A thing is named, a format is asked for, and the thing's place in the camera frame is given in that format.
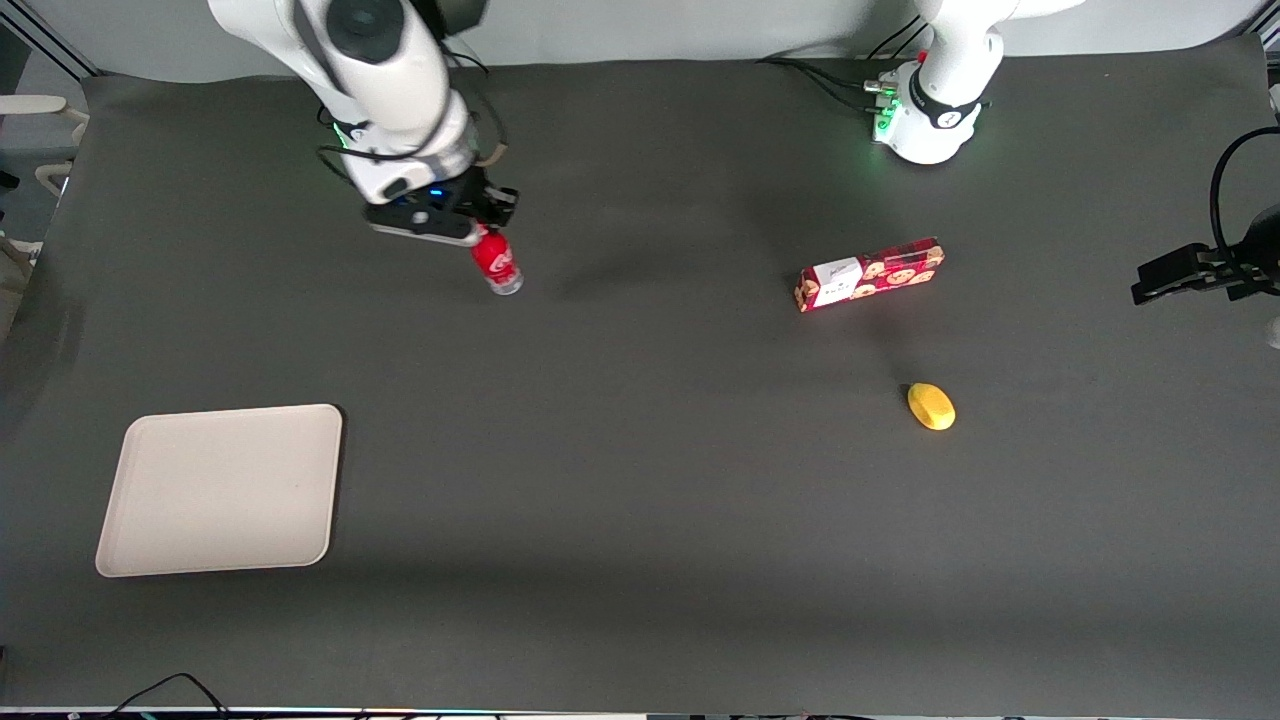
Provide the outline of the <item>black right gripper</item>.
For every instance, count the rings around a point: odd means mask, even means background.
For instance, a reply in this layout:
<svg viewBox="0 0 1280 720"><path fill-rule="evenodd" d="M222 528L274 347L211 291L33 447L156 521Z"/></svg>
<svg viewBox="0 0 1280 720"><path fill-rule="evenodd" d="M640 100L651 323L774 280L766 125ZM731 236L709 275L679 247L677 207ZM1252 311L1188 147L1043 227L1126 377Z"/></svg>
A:
<svg viewBox="0 0 1280 720"><path fill-rule="evenodd" d="M488 169L470 167L465 173L412 190L385 205L385 222L390 225L416 227L466 218L471 229L467 247L479 246L490 227L506 228L518 206L520 192L494 184Z"/></svg>

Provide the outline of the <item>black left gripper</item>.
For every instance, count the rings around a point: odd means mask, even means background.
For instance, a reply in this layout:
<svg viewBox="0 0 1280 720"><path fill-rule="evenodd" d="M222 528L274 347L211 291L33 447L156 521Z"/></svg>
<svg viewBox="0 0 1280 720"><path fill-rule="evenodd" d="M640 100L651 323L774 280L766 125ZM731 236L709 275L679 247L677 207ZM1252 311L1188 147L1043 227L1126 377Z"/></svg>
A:
<svg viewBox="0 0 1280 720"><path fill-rule="evenodd" d="M1261 211L1238 243L1226 245L1220 222L1212 224L1212 233L1233 278L1228 287L1231 302L1263 293L1279 296L1279 205ZM1216 290L1212 281L1206 282L1213 277L1215 259L1208 245L1189 243L1142 264L1132 286L1133 304L1144 306L1176 293Z"/></svg>

